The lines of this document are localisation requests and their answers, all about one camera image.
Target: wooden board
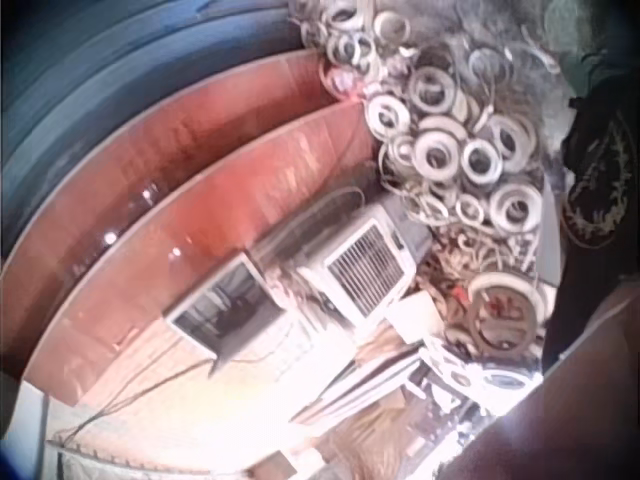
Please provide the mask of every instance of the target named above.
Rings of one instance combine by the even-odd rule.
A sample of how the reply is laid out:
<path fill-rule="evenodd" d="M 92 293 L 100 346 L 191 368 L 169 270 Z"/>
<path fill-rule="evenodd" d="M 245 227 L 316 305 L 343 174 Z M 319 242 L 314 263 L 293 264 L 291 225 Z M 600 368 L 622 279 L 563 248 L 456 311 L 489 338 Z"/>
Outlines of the wooden board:
<path fill-rule="evenodd" d="M 250 247 L 343 169 L 371 158 L 362 105 L 325 108 L 196 175 L 139 220 L 74 288 L 26 380 L 75 404 L 207 272 Z"/>
<path fill-rule="evenodd" d="M 333 103 L 318 61 L 314 52 L 295 52 L 211 77 L 134 119 L 83 160 L 4 266 L 3 369 L 22 375 L 56 309 L 107 250 L 105 234 L 121 236 L 203 168 Z"/>

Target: cooler grille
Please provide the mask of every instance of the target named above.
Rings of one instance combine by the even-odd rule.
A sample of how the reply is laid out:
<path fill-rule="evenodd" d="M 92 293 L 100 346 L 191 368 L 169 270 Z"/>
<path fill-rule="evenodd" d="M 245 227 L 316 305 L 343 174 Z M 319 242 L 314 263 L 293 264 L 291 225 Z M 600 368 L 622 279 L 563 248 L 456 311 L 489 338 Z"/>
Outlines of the cooler grille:
<path fill-rule="evenodd" d="M 376 226 L 331 263 L 329 272 L 365 317 L 403 277 L 400 264 Z"/>

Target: embroidered patch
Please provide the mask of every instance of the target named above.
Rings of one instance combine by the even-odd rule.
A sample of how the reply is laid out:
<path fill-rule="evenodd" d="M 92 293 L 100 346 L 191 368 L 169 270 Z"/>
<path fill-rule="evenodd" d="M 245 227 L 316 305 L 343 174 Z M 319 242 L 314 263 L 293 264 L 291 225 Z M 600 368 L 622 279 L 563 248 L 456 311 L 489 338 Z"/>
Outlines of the embroidered patch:
<path fill-rule="evenodd" d="M 564 204 L 563 226 L 571 241 L 584 248 L 607 245 L 627 213 L 632 175 L 632 140 L 619 115 L 592 151 L 586 172 L 576 180 Z"/>

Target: air cooler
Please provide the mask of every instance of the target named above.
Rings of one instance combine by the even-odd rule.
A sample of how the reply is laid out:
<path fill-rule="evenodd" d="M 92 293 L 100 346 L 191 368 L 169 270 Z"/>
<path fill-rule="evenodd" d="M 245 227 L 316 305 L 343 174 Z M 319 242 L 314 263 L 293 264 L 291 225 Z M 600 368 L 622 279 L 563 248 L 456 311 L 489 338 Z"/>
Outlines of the air cooler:
<path fill-rule="evenodd" d="M 354 327 L 371 327 L 411 284 L 414 256 L 415 248 L 378 203 L 314 245 L 297 272 Z"/>

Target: pile of rings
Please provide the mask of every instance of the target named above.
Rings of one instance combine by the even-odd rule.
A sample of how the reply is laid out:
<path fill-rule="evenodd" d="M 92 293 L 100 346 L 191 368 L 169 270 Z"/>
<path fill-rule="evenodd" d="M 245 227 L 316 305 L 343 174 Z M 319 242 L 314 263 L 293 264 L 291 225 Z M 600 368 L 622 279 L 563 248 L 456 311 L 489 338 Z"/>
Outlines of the pile of rings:
<path fill-rule="evenodd" d="M 320 76 L 327 90 L 364 101 L 371 134 L 381 142 L 381 184 L 434 233 L 430 261 L 450 281 L 436 285 L 428 259 L 417 284 L 441 304 L 453 298 L 462 314 L 441 312 L 445 333 L 425 339 L 423 357 L 463 393 L 528 391 L 549 311 L 534 261 L 544 146 L 531 118 L 496 108 L 496 88 L 512 81 L 515 50 L 468 46 L 461 64 L 446 42 L 412 42 L 409 19 L 362 3 L 311 8 L 298 0 L 294 14 L 304 45 L 326 54 Z M 526 30 L 523 36 L 528 51 L 537 52 Z M 551 72 L 553 59 L 538 56 Z M 452 295 L 456 288 L 464 298 Z M 463 375 L 467 367 L 473 375 Z M 464 385 L 454 376 L 466 378 Z"/>

